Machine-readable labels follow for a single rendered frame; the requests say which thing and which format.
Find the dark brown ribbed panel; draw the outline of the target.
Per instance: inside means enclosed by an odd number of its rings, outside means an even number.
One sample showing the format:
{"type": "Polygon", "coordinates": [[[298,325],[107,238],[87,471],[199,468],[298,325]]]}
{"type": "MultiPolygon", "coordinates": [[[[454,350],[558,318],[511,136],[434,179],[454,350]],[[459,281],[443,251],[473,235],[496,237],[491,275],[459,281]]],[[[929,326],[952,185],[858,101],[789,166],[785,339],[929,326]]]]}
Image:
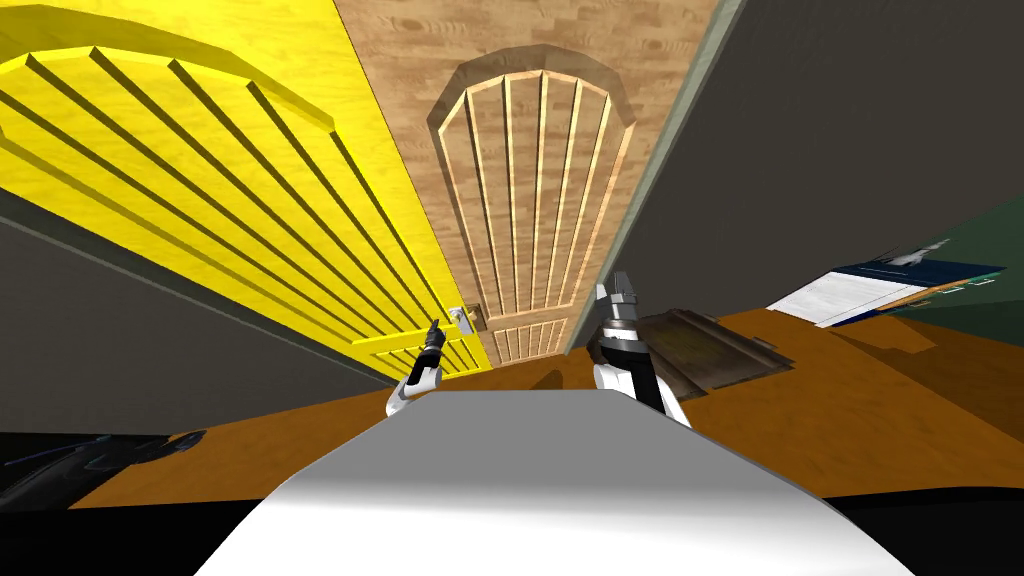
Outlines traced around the dark brown ribbed panel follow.
{"type": "Polygon", "coordinates": [[[637,331],[656,374],[681,402],[793,368],[793,361],[772,345],[689,310],[643,317],[637,331]]]}

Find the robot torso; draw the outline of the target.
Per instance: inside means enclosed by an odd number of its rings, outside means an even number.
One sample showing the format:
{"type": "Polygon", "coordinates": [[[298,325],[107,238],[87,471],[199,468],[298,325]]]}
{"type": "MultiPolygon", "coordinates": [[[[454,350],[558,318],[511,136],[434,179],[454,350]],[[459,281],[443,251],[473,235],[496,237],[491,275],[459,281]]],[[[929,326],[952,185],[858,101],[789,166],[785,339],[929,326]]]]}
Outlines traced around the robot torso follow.
{"type": "Polygon", "coordinates": [[[913,576],[614,390],[441,390],[295,474],[196,576],[913,576]]]}

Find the light wooden slatted door leaf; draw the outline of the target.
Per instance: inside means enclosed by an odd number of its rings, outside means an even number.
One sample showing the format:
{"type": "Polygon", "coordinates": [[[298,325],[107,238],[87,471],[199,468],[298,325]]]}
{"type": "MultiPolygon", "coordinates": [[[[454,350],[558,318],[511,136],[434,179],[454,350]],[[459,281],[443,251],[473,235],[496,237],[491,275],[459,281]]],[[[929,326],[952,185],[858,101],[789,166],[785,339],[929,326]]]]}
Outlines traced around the light wooden slatted door leaf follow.
{"type": "Polygon", "coordinates": [[[567,349],[722,0],[334,0],[492,366],[567,349]]]}

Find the white and blue flat furniture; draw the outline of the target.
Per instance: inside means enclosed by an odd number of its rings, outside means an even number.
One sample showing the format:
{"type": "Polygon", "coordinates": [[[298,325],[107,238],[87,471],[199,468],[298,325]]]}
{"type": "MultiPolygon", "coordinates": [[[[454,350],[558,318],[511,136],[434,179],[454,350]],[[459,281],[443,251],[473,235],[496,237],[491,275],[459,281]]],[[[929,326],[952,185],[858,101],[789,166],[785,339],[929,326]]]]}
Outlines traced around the white and blue flat furniture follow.
{"type": "Polygon", "coordinates": [[[993,282],[1004,266],[930,259],[947,241],[904,255],[835,268],[769,305],[817,327],[838,327],[926,305],[934,298],[993,282]]]}

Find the yellow slatted door leaf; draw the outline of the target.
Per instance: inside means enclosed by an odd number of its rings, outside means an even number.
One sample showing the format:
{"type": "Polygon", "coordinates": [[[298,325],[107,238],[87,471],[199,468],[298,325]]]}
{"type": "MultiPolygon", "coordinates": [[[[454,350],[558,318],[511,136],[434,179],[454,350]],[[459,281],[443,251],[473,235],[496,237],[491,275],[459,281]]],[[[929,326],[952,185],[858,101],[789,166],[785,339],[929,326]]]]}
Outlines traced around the yellow slatted door leaf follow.
{"type": "Polygon", "coordinates": [[[0,187],[399,379],[488,370],[334,0],[0,0],[0,187]]]}

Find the black rounded furniture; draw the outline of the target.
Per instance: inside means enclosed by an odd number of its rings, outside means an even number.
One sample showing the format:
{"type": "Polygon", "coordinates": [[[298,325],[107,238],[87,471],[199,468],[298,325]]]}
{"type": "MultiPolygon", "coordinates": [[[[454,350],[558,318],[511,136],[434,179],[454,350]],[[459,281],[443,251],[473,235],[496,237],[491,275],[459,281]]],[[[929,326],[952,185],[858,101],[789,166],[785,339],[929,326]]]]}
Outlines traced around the black rounded furniture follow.
{"type": "Polygon", "coordinates": [[[63,448],[62,455],[42,464],[0,490],[0,513],[66,510],[125,469],[197,446],[206,430],[177,438],[166,435],[103,435],[63,448]]]}

